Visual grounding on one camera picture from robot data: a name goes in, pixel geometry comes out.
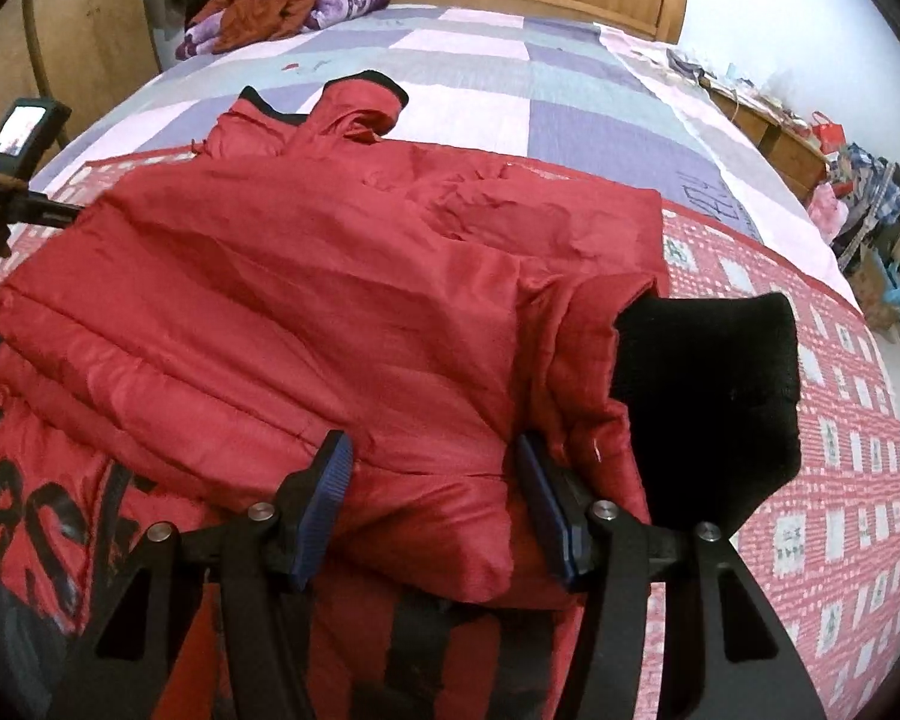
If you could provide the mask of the plaid clothes pile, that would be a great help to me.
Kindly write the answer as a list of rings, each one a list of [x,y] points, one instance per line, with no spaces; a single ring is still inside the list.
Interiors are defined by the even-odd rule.
[[[865,244],[900,227],[900,167],[856,143],[844,143],[829,167],[829,185],[847,210],[831,249],[839,270],[848,273]]]

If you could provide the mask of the pink plush bag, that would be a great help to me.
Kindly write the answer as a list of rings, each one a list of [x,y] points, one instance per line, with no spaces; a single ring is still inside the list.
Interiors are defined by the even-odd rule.
[[[816,185],[809,195],[806,213],[814,227],[818,229],[823,241],[831,244],[839,236],[839,232],[847,221],[848,208],[837,197],[832,185],[823,182]]]

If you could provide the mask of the purple patterned pillow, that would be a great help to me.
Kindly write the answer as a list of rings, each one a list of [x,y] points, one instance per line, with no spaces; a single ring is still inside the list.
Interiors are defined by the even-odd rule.
[[[390,0],[315,0],[312,10],[304,21],[304,31],[337,25],[347,20],[361,18],[372,11],[381,10]],[[188,26],[183,39],[175,49],[176,60],[187,60],[196,55],[211,54],[219,43],[222,28],[222,13],[214,13],[206,20]]]

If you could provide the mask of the wooden nightstand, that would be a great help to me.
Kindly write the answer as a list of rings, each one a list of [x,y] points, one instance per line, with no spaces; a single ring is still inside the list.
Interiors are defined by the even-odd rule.
[[[798,202],[808,205],[813,190],[826,178],[824,154],[782,124],[772,110],[748,96],[708,76],[702,78],[702,88],[725,117],[756,146]]]

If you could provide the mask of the wooden wardrobe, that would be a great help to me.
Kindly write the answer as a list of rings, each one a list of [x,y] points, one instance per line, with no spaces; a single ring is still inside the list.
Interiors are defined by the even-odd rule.
[[[144,0],[6,0],[0,8],[0,124],[19,98],[71,109],[55,153],[159,73]]]

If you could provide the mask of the pastel checkered bed quilt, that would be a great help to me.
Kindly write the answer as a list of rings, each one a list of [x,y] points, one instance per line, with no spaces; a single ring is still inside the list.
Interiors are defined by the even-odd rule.
[[[409,96],[398,140],[530,156],[653,188],[762,242],[848,298],[802,204],[668,51],[596,23],[395,5],[325,31],[203,55],[103,115],[35,179],[45,192],[87,161],[199,142],[244,88],[307,114],[329,80],[377,70]]]

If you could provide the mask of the red bag on nightstand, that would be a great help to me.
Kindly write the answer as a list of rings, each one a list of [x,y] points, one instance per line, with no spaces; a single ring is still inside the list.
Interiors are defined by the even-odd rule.
[[[820,151],[824,154],[837,153],[847,143],[844,127],[820,110],[811,114],[811,133],[820,142]]]

